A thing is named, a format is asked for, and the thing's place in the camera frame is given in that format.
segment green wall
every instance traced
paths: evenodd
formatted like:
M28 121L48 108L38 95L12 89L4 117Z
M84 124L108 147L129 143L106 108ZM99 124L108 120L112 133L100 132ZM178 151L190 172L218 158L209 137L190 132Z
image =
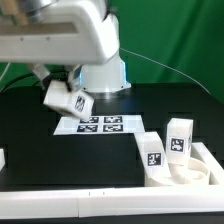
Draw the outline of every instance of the green wall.
M223 0L110 0L110 5L117 8L122 48L190 75L224 103ZM121 56L131 83L189 82L144 59ZM0 86L27 71L13 65Z

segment paper sheet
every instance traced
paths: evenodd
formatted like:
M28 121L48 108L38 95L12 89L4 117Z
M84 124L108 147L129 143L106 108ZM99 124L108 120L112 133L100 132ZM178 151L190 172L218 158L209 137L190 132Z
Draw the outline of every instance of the paper sheet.
M145 132L140 115L92 116L88 122L62 117L54 135L91 135Z

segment white robot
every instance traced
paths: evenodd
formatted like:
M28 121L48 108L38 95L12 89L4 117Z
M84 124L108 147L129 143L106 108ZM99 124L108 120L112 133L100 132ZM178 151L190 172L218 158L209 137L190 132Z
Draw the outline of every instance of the white robot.
M29 64L48 89L45 105L88 120L86 92L113 97L131 87L106 0L0 0L0 8L0 61ZM51 81L44 64L65 65L67 82Z

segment black table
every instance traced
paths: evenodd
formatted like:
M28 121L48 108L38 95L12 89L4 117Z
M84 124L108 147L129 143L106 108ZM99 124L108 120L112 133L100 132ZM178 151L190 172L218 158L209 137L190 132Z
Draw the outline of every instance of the black table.
M60 116L42 105L37 87L0 95L0 148L6 166L0 191L139 187L143 165L133 134L53 136ZM194 120L193 142L203 142L221 165L224 158L224 105L188 84L134 85L131 93L96 100L93 115L142 115L146 131L165 143L171 118ZM224 213L48 219L42 223L223 223ZM0 221L21 223L21 221ZM23 223L40 223L27 220Z

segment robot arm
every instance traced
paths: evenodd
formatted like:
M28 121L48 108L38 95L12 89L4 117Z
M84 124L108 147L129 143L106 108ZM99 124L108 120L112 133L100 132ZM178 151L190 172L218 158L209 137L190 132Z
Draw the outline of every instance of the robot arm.
M0 9L0 61L32 64L41 81L49 75L44 64L79 69L105 64L118 52L117 21L105 0L0 0ZM77 90L51 81L44 104L88 120L93 99Z

